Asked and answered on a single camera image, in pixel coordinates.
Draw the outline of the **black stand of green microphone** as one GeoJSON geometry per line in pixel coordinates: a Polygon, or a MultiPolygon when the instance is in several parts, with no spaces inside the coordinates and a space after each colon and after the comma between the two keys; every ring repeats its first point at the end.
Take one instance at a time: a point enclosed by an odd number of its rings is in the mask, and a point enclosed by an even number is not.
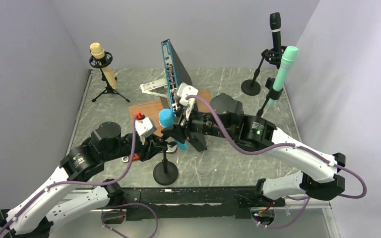
{"type": "Polygon", "coordinates": [[[268,89],[268,93],[266,95],[266,98],[265,98],[263,105],[261,106],[261,108],[258,110],[258,112],[256,114],[258,117],[262,116],[262,114],[264,112],[264,108],[269,103],[269,101],[270,100],[278,100],[280,98],[282,92],[283,92],[283,88],[280,91],[273,89],[274,82],[275,82],[275,78],[269,77],[265,83],[265,87],[268,89]]]}

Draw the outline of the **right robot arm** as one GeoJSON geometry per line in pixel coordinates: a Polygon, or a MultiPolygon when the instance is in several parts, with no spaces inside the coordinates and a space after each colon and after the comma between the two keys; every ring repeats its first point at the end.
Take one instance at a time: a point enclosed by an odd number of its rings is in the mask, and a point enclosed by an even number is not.
{"type": "Polygon", "coordinates": [[[263,178],[257,182],[254,201],[260,206],[296,194],[329,201],[341,196],[345,178],[339,175],[345,166],[341,153],[326,154],[292,138],[275,124],[258,116],[246,115],[240,101],[220,94],[207,105],[209,111],[198,112],[191,107],[196,96],[183,101],[174,112],[159,113],[162,133],[184,143],[192,133],[222,137],[245,155],[268,154],[297,171],[280,178],[263,178]]]}

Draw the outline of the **blue microphone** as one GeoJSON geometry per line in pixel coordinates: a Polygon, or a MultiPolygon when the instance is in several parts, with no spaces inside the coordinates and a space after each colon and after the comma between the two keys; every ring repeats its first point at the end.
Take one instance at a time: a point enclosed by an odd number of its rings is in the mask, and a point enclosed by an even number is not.
{"type": "MultiPolygon", "coordinates": [[[[170,109],[162,109],[158,114],[159,123],[163,128],[170,127],[174,124],[175,114],[170,109]]],[[[186,151],[188,149],[187,143],[181,143],[175,140],[179,149],[186,151]]]]}

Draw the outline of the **mint green microphone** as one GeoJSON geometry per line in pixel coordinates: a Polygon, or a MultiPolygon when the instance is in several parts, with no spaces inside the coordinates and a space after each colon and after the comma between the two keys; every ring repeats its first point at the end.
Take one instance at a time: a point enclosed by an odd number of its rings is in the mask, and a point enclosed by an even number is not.
{"type": "MultiPolygon", "coordinates": [[[[273,84],[273,89],[280,91],[283,88],[287,80],[290,68],[293,66],[294,62],[297,59],[298,52],[299,49],[295,46],[288,46],[286,48],[281,58],[280,67],[278,69],[278,73],[273,84]]],[[[274,103],[275,100],[270,100],[268,105],[273,106],[274,103]]]]}

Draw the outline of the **black round-base mic stand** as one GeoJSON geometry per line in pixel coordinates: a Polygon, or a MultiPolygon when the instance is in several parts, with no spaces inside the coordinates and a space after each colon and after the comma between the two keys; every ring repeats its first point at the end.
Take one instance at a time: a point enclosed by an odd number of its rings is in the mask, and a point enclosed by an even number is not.
{"type": "Polygon", "coordinates": [[[177,166],[167,159],[167,151],[163,152],[163,159],[153,169],[153,178],[160,185],[171,185],[179,176],[177,166]]]}

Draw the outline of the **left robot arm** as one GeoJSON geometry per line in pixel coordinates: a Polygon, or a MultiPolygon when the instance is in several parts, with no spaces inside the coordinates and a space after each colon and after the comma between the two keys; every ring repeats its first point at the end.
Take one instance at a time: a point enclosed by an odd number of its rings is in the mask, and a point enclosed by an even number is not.
{"type": "Polygon", "coordinates": [[[47,238],[57,227],[91,210],[125,204],[118,178],[90,179],[102,172],[108,161],[135,155],[146,161],[167,148],[167,136],[156,135],[150,119],[136,125],[137,129],[126,135],[115,122],[99,125],[26,200],[0,210],[0,237],[47,238]]]}

